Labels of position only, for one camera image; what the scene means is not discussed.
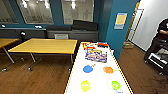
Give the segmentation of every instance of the colorful object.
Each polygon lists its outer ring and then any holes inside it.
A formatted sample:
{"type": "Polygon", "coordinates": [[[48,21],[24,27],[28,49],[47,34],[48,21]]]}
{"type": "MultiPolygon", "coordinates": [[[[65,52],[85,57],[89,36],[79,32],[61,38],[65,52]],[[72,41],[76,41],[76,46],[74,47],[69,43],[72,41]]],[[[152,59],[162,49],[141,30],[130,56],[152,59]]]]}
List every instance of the colorful object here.
{"type": "Polygon", "coordinates": [[[93,70],[93,68],[92,68],[91,66],[89,66],[89,65],[87,65],[87,66],[85,66],[85,67],[83,68],[83,71],[84,71],[85,73],[90,73],[92,70],[93,70]]]}
{"type": "Polygon", "coordinates": [[[88,49],[86,51],[85,59],[102,63],[107,62],[107,52],[97,49],[88,49]]]}
{"type": "Polygon", "coordinates": [[[95,49],[95,47],[93,46],[93,44],[91,42],[83,42],[83,48],[84,48],[84,50],[95,49]]]}
{"type": "Polygon", "coordinates": [[[88,90],[90,90],[90,84],[87,80],[81,83],[81,89],[83,92],[87,92],[88,90]]]}
{"type": "Polygon", "coordinates": [[[98,43],[98,47],[103,47],[103,48],[108,48],[108,44],[107,43],[98,43]]]}
{"type": "Polygon", "coordinates": [[[118,90],[118,89],[121,88],[120,83],[117,82],[117,81],[112,81],[112,82],[111,82],[111,85],[112,85],[112,88],[113,88],[114,90],[118,90]]]}
{"type": "Polygon", "coordinates": [[[114,72],[113,68],[111,68],[111,67],[104,67],[103,70],[106,73],[113,73],[114,72]]]}

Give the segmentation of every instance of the blue plate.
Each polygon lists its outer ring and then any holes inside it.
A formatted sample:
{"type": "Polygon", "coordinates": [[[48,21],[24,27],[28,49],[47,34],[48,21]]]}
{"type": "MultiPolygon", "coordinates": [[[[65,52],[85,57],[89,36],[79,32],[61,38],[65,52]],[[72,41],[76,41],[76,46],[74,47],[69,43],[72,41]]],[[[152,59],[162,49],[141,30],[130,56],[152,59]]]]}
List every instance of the blue plate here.
{"type": "Polygon", "coordinates": [[[85,66],[84,68],[83,68],[83,71],[85,72],[85,73],[89,73],[89,72],[91,72],[93,70],[93,68],[91,67],[91,66],[89,66],[89,65],[87,65],[87,66],[85,66]]]}

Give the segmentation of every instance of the cardboard box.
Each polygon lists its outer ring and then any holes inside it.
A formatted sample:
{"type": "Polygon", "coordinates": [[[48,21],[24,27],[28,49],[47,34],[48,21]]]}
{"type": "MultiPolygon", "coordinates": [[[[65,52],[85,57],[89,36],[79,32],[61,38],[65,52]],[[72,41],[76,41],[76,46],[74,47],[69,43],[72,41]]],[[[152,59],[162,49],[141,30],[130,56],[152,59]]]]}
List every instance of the cardboard box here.
{"type": "Polygon", "coordinates": [[[131,42],[124,42],[123,43],[123,48],[133,48],[134,44],[132,44],[131,42]]]}

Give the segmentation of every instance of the table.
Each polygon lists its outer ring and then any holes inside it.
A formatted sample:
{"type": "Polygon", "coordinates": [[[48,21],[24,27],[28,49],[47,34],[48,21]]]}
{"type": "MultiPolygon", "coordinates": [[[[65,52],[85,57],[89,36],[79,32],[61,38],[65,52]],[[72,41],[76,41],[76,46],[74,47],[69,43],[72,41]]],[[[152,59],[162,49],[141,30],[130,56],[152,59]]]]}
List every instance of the table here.
{"type": "Polygon", "coordinates": [[[77,40],[72,39],[32,38],[8,51],[30,53],[34,62],[36,62],[36,60],[32,53],[70,54],[71,62],[73,62],[72,54],[74,54],[76,44],[77,40]]]}
{"type": "Polygon", "coordinates": [[[7,54],[7,56],[9,57],[9,59],[11,60],[12,63],[15,63],[15,61],[12,59],[12,57],[10,56],[10,54],[8,53],[8,51],[6,50],[5,46],[8,46],[16,41],[18,41],[19,39],[7,39],[7,38],[0,38],[0,48],[3,48],[3,50],[5,51],[5,53],[7,54]]]}
{"type": "Polygon", "coordinates": [[[107,62],[102,63],[85,59],[86,51],[84,51],[81,43],[64,94],[133,94],[113,55],[113,50],[110,50],[109,47],[97,47],[97,44],[95,44],[95,47],[107,52],[107,62]],[[83,71],[84,66],[94,64],[96,65],[92,72],[85,73],[83,71]],[[114,72],[112,74],[105,73],[103,68],[106,66],[113,68],[114,72]],[[85,80],[91,86],[87,92],[83,92],[81,89],[81,83],[85,80]],[[112,81],[119,82],[121,88],[114,90],[111,86],[112,81]]]}

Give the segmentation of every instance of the window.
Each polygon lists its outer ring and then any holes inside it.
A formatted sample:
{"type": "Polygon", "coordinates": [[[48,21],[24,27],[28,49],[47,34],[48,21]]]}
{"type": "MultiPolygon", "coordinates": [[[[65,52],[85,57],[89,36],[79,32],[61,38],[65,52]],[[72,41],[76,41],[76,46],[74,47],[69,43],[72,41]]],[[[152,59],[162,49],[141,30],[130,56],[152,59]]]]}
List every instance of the window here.
{"type": "Polygon", "coordinates": [[[61,0],[64,24],[73,20],[93,22],[94,0],[61,0]]]}
{"type": "Polygon", "coordinates": [[[0,23],[17,23],[8,0],[0,0],[0,23]]]}
{"type": "Polygon", "coordinates": [[[17,0],[27,24],[53,24],[49,0],[17,0]]]}

